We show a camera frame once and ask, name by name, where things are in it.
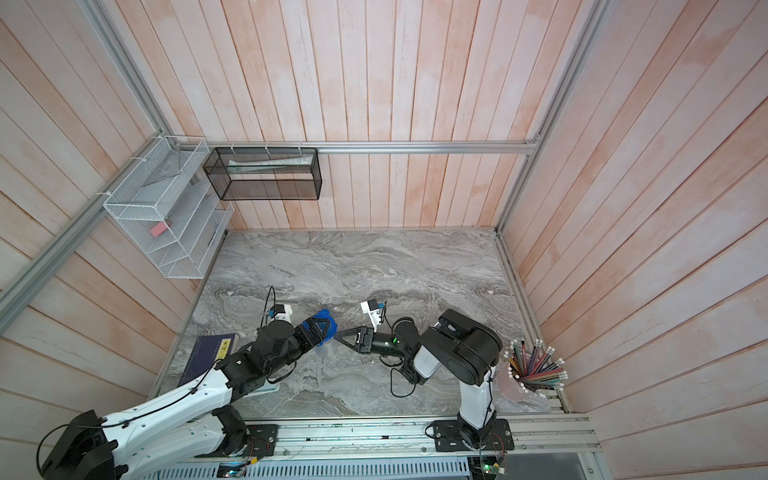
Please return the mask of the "clear plastic container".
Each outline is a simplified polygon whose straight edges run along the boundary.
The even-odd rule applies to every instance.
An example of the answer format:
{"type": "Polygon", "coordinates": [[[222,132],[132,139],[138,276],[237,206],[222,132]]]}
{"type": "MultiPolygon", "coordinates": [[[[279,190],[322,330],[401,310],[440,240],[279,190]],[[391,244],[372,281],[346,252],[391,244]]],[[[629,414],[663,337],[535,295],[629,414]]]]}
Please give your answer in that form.
{"type": "Polygon", "coordinates": [[[343,346],[338,341],[331,340],[323,345],[316,346],[313,352],[323,361],[332,361],[339,357],[343,350],[343,346]]]}

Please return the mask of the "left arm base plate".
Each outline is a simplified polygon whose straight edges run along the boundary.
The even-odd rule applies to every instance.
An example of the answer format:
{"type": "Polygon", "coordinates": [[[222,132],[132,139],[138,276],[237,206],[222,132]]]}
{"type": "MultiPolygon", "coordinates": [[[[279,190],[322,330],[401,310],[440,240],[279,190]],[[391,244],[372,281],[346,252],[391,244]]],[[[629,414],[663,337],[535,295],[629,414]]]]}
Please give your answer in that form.
{"type": "Polygon", "coordinates": [[[278,424],[247,425],[234,433],[226,433],[222,444],[213,452],[198,458],[257,458],[272,456],[275,450],[278,424]]]}

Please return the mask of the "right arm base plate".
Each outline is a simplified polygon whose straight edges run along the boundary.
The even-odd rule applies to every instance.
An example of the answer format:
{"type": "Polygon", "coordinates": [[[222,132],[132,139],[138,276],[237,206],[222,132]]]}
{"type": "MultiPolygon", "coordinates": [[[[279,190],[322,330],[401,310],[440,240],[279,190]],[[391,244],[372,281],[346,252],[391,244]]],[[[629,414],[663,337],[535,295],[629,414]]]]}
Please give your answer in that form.
{"type": "Polygon", "coordinates": [[[464,420],[437,420],[425,428],[425,434],[434,440],[438,452],[468,452],[515,449],[511,428],[505,419],[493,418],[477,430],[464,420]]]}

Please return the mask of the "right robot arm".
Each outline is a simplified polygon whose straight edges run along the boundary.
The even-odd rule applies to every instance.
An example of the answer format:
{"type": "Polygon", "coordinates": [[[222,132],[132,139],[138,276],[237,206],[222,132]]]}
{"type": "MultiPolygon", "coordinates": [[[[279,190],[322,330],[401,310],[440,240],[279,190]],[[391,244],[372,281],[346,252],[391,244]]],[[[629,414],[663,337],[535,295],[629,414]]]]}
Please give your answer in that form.
{"type": "Polygon", "coordinates": [[[439,452],[510,448],[509,424],[498,417],[492,384],[503,343],[489,327],[445,310],[437,322],[419,331],[402,317],[388,332],[360,326],[338,332],[335,339],[360,354],[395,357],[388,367],[411,385],[426,383],[441,367],[459,382],[460,408],[455,419],[436,420],[425,428],[439,452]]]}

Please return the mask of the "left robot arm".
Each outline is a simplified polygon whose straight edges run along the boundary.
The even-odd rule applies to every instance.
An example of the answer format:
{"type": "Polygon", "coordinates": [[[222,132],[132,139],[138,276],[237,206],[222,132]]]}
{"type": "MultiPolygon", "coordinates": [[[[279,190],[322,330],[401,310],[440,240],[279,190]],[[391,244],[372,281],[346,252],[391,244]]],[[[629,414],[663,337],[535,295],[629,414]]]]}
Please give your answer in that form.
{"type": "Polygon", "coordinates": [[[47,458],[37,459],[44,479],[141,479],[198,455],[232,455],[248,442],[248,427],[233,402],[295,365],[330,340],[337,325],[326,310],[292,324],[275,319],[257,338],[190,382],[141,405],[104,417],[87,411],[59,426],[47,458]]]}

